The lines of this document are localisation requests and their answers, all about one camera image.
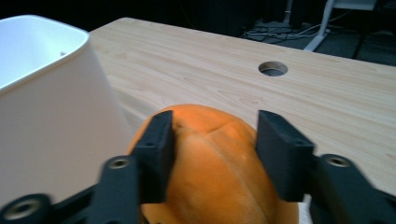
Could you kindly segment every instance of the white object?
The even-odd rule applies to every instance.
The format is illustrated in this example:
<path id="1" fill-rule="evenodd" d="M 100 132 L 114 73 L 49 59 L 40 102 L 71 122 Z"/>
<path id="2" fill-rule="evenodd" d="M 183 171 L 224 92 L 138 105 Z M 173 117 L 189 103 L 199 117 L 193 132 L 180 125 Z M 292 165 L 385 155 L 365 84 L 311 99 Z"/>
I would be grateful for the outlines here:
<path id="1" fill-rule="evenodd" d="M 328 0 L 326 7 L 323 12 L 323 19 L 320 24 L 318 34 L 309 42 L 304 48 L 305 51 L 314 51 L 323 39 L 327 36 L 326 29 L 329 23 L 330 16 L 332 15 L 332 9 L 335 8 L 347 8 L 357 10 L 373 10 L 376 0 Z"/>
<path id="2" fill-rule="evenodd" d="M 0 20 L 0 206 L 31 193 L 59 202 L 95 184 L 131 138 L 87 32 Z"/>

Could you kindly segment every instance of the wooden tabletop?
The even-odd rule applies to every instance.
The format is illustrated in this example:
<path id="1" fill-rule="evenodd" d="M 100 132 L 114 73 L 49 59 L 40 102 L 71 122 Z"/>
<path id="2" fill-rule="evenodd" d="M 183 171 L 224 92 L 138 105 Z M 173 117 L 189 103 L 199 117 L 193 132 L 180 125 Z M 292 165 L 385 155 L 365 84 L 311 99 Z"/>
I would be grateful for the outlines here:
<path id="1" fill-rule="evenodd" d="M 253 127 L 268 110 L 316 143 L 317 155 L 352 159 L 396 195 L 396 67 L 134 19 L 92 31 L 91 43 L 134 132 L 169 105 L 213 106 Z M 288 72 L 265 76 L 265 62 Z"/>

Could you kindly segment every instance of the stuffed pumpkin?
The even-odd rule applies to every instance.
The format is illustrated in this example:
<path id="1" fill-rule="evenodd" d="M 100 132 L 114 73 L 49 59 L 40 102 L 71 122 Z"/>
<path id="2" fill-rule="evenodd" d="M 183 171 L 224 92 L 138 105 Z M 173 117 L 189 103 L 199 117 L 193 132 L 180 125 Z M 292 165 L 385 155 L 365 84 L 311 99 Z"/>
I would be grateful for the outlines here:
<path id="1" fill-rule="evenodd" d="M 203 105 L 173 105 L 176 159 L 164 203 L 142 204 L 150 224 L 293 224 L 296 203 L 281 201 L 243 120 Z M 129 153 L 150 118 L 135 135 Z"/>

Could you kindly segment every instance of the white bin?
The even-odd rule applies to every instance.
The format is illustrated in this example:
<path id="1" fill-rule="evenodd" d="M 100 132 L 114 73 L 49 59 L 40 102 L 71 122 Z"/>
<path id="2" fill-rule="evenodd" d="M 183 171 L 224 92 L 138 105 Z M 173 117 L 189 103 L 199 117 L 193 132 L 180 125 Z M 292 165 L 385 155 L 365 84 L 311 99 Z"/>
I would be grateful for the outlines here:
<path id="1" fill-rule="evenodd" d="M 0 206 L 91 186 L 131 138 L 87 32 L 37 16 L 0 20 Z"/>

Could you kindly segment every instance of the light wood surface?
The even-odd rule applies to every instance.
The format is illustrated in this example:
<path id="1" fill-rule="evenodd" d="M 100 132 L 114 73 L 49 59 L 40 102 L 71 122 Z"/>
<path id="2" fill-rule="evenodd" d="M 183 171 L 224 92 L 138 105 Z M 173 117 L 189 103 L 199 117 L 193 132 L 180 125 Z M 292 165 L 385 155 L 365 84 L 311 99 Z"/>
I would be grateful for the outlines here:
<path id="1" fill-rule="evenodd" d="M 91 32 L 92 46 L 134 132 L 169 105 L 200 104 L 256 127 L 285 117 L 317 144 L 358 164 L 396 195 L 396 67 L 364 63 L 134 19 Z M 267 77 L 261 63 L 289 71 Z"/>

